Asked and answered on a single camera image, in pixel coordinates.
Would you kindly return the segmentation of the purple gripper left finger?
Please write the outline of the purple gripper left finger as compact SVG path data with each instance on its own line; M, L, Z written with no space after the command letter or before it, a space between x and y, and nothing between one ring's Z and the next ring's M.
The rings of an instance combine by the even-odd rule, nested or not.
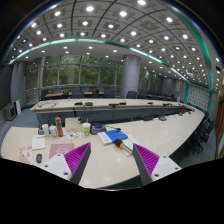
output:
M57 153L44 165L44 170L79 184L90 154L90 143L81 145L66 154Z

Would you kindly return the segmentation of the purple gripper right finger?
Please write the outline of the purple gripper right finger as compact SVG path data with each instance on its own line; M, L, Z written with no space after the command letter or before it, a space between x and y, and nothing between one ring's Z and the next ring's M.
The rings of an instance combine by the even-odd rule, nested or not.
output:
M138 144L133 145L133 156L143 185L148 185L181 169L169 156L159 156Z

